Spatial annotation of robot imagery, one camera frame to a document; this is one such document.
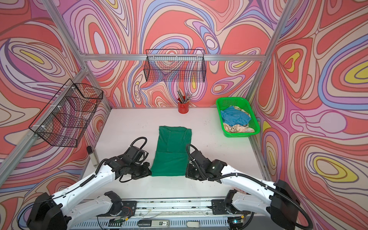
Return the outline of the green t shirt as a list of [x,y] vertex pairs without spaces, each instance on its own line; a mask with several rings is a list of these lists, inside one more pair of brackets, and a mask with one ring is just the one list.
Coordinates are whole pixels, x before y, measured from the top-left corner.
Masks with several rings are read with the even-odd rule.
[[191,143],[192,130],[177,126],[160,126],[151,172],[153,177],[184,176],[188,165],[186,145]]

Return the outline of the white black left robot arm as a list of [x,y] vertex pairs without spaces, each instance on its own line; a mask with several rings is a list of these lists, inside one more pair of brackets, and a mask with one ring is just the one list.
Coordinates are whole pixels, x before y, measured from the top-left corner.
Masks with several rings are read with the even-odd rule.
[[96,171],[75,184],[52,195],[43,193],[30,207],[26,226],[30,230],[69,230],[93,217],[100,215],[120,216],[124,205],[121,197],[113,191],[89,202],[83,200],[96,190],[130,175],[138,180],[152,173],[148,152],[133,143],[121,155],[103,159]]

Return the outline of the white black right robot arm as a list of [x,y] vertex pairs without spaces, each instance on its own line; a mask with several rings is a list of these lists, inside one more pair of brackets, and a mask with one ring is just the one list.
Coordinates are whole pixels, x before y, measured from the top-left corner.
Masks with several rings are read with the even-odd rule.
[[247,211],[270,217],[285,230],[313,229],[311,217],[287,182],[257,179],[223,161],[211,161],[192,144],[186,145],[186,152],[189,158],[186,178],[233,187],[224,200],[224,210],[229,214]]

